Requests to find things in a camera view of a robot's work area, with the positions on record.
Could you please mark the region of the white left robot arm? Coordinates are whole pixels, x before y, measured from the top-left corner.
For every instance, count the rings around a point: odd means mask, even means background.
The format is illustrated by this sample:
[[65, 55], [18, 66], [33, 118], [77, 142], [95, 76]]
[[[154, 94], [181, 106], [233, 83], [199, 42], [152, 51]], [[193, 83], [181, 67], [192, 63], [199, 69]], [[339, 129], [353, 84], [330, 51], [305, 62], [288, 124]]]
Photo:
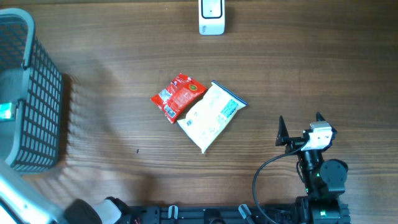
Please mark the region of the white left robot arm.
[[1, 224], [115, 224], [133, 221], [131, 209], [113, 197], [94, 206], [76, 199], [67, 208], [61, 208], [30, 187], [16, 171], [1, 161]]

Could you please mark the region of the yellow snack bag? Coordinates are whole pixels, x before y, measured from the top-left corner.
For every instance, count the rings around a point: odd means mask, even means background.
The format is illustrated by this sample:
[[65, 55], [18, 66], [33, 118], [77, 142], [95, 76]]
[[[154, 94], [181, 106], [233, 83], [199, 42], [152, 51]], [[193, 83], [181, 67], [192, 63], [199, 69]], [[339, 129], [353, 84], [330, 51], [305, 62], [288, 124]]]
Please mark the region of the yellow snack bag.
[[203, 98], [177, 123], [204, 154], [237, 111], [247, 105], [238, 95], [213, 80]]

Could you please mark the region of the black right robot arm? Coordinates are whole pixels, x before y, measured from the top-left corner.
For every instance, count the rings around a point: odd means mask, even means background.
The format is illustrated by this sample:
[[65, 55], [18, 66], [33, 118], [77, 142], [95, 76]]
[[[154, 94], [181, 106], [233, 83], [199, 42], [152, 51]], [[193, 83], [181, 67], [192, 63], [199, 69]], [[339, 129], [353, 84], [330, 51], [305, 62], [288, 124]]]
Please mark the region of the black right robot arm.
[[350, 223], [348, 205], [340, 202], [345, 193], [348, 165], [339, 159], [324, 160], [322, 154], [332, 146], [337, 130], [324, 117], [316, 121], [300, 137], [290, 137], [283, 117], [279, 118], [276, 146], [296, 155], [296, 168], [306, 188], [306, 196], [277, 209], [281, 223]]

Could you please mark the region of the red snack packet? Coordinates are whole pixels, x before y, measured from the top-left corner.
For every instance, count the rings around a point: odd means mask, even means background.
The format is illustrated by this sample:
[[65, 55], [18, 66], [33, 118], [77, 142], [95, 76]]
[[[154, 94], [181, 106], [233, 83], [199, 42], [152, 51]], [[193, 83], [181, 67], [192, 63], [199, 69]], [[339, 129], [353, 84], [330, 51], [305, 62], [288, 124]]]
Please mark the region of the red snack packet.
[[178, 74], [170, 85], [154, 95], [150, 100], [164, 112], [173, 124], [185, 108], [206, 92], [207, 88], [194, 78]]

